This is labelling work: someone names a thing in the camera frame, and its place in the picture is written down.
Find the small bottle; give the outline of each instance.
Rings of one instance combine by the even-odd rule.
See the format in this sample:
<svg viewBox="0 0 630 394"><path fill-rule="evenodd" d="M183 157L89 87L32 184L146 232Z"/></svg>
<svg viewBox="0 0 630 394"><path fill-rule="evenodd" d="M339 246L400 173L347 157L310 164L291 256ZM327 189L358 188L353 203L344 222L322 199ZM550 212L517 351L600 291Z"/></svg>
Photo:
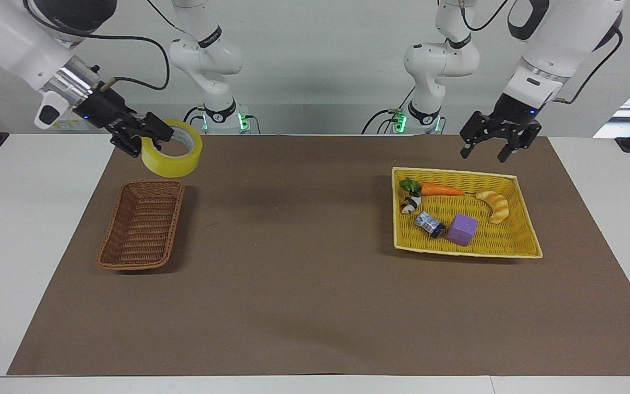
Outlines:
<svg viewBox="0 0 630 394"><path fill-rule="evenodd" d="M442 233L446 229L446 226L442 222L434 219L434 217L428 214L427 211L422 211L422 213L417 216L417 219L415 219L415 224L422 227L425 231L432 235L433 239L437 239L437 237L439 237L439 235L442 235Z"/></svg>

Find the brown table mat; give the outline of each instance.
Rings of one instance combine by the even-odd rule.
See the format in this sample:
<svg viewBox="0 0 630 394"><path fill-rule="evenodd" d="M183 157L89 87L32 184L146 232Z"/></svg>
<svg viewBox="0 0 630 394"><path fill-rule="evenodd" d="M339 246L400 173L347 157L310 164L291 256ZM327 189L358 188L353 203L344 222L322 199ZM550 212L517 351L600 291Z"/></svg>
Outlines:
<svg viewBox="0 0 630 394"><path fill-rule="evenodd" d="M460 143L205 137L143 274L94 262L120 185L153 178L114 152L8 373L630 375L630 283L548 140ZM393 249L396 165L517 175L545 257Z"/></svg>

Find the roll of tape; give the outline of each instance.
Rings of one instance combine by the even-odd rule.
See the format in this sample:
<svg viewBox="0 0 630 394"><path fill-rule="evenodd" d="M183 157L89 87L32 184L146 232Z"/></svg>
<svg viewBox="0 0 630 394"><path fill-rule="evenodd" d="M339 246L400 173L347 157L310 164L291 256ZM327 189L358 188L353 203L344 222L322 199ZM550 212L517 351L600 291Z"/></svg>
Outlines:
<svg viewBox="0 0 630 394"><path fill-rule="evenodd" d="M165 123L174 130L172 139L185 145L188 153L177 157L165 155L155 148L151 138L142 137L142 162L145 163L148 170L160 175L160 177L185 177L198 167L198 159L201 156L201 150L203 150L201 135L195 128L180 120L165 119Z"/></svg>

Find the purple cube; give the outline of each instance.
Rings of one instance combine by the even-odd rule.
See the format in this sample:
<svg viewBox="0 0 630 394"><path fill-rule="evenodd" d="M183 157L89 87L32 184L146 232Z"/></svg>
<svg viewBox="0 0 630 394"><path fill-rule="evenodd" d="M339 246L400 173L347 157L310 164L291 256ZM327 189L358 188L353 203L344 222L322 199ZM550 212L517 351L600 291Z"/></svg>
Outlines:
<svg viewBox="0 0 630 394"><path fill-rule="evenodd" d="M478 221L476 219L458 213L453 218L450 229L448 229L447 239L454 244L468 246L470 240L473 239L473 235L475 235L477 227Z"/></svg>

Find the gray wall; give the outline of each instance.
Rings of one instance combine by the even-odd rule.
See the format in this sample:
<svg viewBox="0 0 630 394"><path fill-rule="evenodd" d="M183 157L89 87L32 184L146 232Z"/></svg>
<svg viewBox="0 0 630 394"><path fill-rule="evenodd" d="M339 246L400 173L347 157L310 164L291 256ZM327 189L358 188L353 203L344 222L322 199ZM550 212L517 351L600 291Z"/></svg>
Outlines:
<svg viewBox="0 0 630 394"><path fill-rule="evenodd" d="M10 1L20 6L20 1ZM483 2L477 21L486 20L500 2ZM155 3L174 19L169 0ZM243 72L231 78L235 95L252 107L270 132L358 132L374 110L397 106L412 86L402 65L408 45L442 40L433 26L432 0L213 0L208 7L225 37L246 55ZM474 35L482 55L477 72L445 80L447 132L456 132L476 109L489 112L515 69L525 44L510 37L506 13ZM625 13L622 49L578 102L570 107L549 105L542 112L546 135L590 137L630 97L630 2ZM121 0L100 33L140 33L162 43L178 35L138 0ZM572 95L606 50L585 62L566 95ZM107 78L127 75L154 83L162 78L161 57L145 43L86 40L77 53L91 65L102 65ZM156 109L160 115L181 114L180 109L200 102L191 80L178 71L164 92L127 83L116 88L129 103ZM25 83L0 70L0 129L35 132L31 120L39 102L39 95Z"/></svg>

